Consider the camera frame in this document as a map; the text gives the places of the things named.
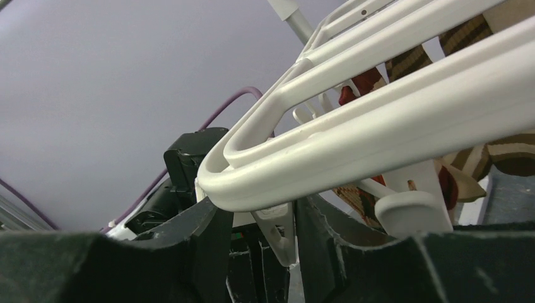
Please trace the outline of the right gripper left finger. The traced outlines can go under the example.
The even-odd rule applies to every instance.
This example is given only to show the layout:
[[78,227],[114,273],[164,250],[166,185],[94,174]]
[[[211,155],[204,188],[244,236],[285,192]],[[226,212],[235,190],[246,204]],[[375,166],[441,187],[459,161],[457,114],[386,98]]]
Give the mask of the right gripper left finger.
[[2,302],[223,302],[233,215],[205,199],[119,241],[2,232]]

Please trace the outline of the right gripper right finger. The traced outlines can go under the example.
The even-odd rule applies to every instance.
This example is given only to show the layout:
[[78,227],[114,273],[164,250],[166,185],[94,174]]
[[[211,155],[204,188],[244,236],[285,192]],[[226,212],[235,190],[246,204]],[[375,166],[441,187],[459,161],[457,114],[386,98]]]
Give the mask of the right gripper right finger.
[[534,222],[395,239],[317,194],[295,222],[307,302],[534,301]]

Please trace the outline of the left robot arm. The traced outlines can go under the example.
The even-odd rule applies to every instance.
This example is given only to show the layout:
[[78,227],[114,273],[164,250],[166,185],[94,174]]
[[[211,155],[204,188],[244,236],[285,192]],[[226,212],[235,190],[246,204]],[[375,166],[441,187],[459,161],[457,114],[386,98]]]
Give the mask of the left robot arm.
[[226,135],[226,128],[207,128],[181,135],[164,152],[168,176],[141,200],[141,205],[106,235],[131,240],[175,217],[197,203],[194,180],[210,149]]

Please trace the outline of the striped beige sock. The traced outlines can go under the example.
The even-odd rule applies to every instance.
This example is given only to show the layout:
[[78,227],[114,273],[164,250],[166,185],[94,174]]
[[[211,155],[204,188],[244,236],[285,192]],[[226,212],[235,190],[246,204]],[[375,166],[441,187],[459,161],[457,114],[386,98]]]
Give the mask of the striped beige sock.
[[[532,17],[534,13],[487,11],[441,33],[438,36],[438,48],[447,57]],[[417,46],[388,60],[385,64],[386,76],[382,76],[377,68],[372,68],[355,76],[351,82],[361,95],[366,95],[387,82],[396,81],[433,62],[427,50]],[[485,196],[486,191],[478,185],[478,181],[487,176],[492,167],[508,175],[533,176],[534,131],[524,131],[455,151],[436,158],[434,164],[446,209],[452,213],[457,204],[473,202]]]

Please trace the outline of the white sock drying rack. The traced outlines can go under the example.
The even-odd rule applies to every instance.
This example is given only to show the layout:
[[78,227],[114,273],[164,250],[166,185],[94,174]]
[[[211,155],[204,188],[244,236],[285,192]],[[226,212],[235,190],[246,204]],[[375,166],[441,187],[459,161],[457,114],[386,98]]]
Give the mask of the white sock drying rack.
[[[434,160],[534,131],[534,17],[447,57],[438,36],[487,11],[533,1],[348,1],[296,62],[215,144],[197,198],[245,213],[284,265],[295,261],[290,203],[328,189],[367,225],[404,238],[450,232]],[[434,62],[366,95],[352,78],[424,47]]]

